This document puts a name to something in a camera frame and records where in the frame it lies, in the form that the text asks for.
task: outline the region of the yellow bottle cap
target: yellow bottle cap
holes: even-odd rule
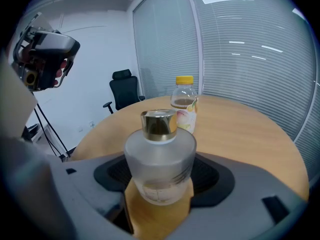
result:
[[[179,75],[175,77],[175,83],[177,85],[193,85],[194,77],[192,75]]]

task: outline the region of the juice bottle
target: juice bottle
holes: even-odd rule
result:
[[[193,133],[197,118],[197,92],[193,88],[194,77],[182,75],[175,78],[177,85],[171,96],[171,106],[177,114],[177,126]]]

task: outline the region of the chair backrest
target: chair backrest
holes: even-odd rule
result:
[[[113,92],[116,110],[140,101],[137,91],[138,79],[131,75],[129,69],[114,72],[112,79],[110,88]]]

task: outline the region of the frosted glass bottle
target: frosted glass bottle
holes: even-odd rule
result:
[[[177,128],[174,110],[142,112],[142,129],[124,145],[132,179],[141,196],[159,206],[178,201],[185,193],[195,159],[194,136]]]
[[[175,78],[177,85],[171,96],[172,109],[177,113],[177,126],[193,133],[198,112],[197,92],[193,88],[194,77],[181,75]]]

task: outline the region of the glass wall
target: glass wall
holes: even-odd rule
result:
[[[197,90],[198,41],[189,0],[144,0],[133,20],[145,97],[171,95],[181,75],[193,76]]]
[[[191,1],[196,17],[189,0],[144,0],[133,14],[146,97],[170,95],[177,75],[193,75],[197,85],[199,41],[202,94],[271,118],[295,142],[312,179],[320,170],[320,96],[307,20],[290,0]]]

